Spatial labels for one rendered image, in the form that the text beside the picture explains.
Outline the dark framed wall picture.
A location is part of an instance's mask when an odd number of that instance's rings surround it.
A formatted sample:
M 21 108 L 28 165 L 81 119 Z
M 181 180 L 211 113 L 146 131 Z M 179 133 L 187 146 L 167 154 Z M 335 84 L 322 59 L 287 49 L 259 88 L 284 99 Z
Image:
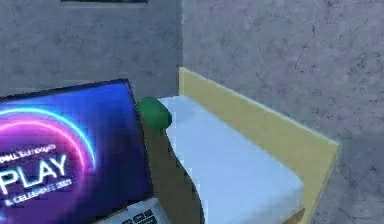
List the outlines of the dark framed wall picture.
M 149 0 L 60 0 L 61 2 L 92 2 L 92 3 L 139 3 L 147 4 Z

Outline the bed with pale yellow headboard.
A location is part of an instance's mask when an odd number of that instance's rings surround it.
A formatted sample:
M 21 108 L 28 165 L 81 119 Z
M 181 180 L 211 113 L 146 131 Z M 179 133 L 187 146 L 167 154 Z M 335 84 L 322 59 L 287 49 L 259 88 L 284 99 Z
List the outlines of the bed with pale yellow headboard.
M 310 224 L 339 143 L 186 68 L 141 117 L 155 194 L 171 224 Z

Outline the green pillow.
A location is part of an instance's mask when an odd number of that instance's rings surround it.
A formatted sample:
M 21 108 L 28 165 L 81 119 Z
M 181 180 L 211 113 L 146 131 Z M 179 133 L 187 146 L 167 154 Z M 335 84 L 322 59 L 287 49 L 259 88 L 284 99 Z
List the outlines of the green pillow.
M 144 97 L 138 103 L 142 119 L 155 130 L 165 130 L 172 124 L 170 111 L 154 97 Z

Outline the silver laptop with black keys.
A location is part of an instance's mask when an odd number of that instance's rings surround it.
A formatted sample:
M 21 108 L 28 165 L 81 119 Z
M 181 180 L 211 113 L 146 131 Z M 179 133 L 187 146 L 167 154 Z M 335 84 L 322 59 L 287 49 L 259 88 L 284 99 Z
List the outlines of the silver laptop with black keys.
M 0 224 L 161 224 L 128 80 L 0 97 Z

